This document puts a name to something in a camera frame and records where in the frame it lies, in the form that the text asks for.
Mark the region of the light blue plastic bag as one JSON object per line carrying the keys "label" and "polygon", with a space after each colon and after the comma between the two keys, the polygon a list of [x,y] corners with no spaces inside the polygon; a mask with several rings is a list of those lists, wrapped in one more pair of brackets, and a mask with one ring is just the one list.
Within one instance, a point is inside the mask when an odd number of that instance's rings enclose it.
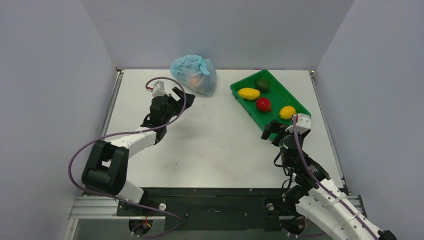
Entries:
{"label": "light blue plastic bag", "polygon": [[194,76],[202,76],[201,87],[191,90],[206,97],[211,97],[217,85],[216,69],[210,59],[199,55],[189,54],[179,57],[170,66],[171,75],[180,83],[188,86],[188,80]]}

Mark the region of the orange fake peach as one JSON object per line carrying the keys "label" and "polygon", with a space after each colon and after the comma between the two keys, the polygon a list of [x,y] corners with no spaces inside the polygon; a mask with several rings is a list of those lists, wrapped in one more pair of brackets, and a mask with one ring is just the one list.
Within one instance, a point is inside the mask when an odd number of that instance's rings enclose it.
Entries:
{"label": "orange fake peach", "polygon": [[199,89],[202,85],[202,76],[196,75],[187,81],[187,84],[192,89]]}

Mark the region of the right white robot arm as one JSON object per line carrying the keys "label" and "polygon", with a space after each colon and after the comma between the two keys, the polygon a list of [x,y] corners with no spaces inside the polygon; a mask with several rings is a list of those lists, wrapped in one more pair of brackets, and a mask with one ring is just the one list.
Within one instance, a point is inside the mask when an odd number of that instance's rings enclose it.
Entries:
{"label": "right white robot arm", "polygon": [[289,188],[282,195],[282,207],[289,214],[309,219],[333,240],[394,240],[390,230],[371,223],[335,184],[327,171],[302,148],[310,133],[307,117],[294,117],[292,125],[273,119],[262,132],[261,139],[272,134],[279,147],[275,158],[289,177]]}

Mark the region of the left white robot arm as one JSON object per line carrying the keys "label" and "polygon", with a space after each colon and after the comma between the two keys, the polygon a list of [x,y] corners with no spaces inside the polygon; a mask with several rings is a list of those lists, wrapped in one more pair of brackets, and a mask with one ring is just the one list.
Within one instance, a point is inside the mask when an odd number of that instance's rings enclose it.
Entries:
{"label": "left white robot arm", "polygon": [[177,87],[172,90],[180,99],[162,90],[155,93],[149,114],[135,134],[112,141],[97,140],[93,144],[81,176],[88,190],[129,201],[129,208],[136,215],[149,210],[149,201],[143,197],[145,191],[127,179],[128,162],[138,152],[159,143],[167,133],[166,124],[194,103],[194,94],[184,93]]}

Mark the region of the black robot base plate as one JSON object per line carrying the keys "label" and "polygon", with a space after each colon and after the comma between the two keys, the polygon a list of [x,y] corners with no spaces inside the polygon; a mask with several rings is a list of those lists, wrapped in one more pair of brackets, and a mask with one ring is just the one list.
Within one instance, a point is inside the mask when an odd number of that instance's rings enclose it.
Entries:
{"label": "black robot base plate", "polygon": [[282,228],[301,233],[306,227],[304,217],[295,213],[293,205],[283,202],[285,188],[160,188],[148,187],[143,205],[167,212],[151,211],[119,201],[116,214],[130,217],[131,226],[141,222],[154,225],[154,217],[164,220],[165,230],[180,224],[180,231],[244,231]]}

